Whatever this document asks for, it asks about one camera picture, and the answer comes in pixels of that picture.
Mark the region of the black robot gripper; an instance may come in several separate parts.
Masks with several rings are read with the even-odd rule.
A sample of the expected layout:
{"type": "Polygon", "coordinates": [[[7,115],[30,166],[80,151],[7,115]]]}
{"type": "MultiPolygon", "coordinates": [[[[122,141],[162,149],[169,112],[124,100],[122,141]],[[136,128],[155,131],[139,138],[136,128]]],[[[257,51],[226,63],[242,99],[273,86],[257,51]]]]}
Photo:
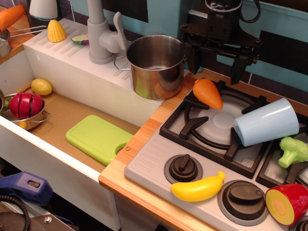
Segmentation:
{"type": "Polygon", "coordinates": [[[249,60],[257,60],[261,47],[258,38],[246,33],[240,27],[240,21],[256,22],[261,15],[259,1],[254,1],[257,14],[252,19],[245,19],[242,14],[241,0],[206,0],[207,20],[204,23],[183,24],[182,39],[185,42],[186,62],[190,72],[198,72],[203,53],[216,52],[227,57],[234,57],[231,67],[231,84],[238,84],[249,60]]]}

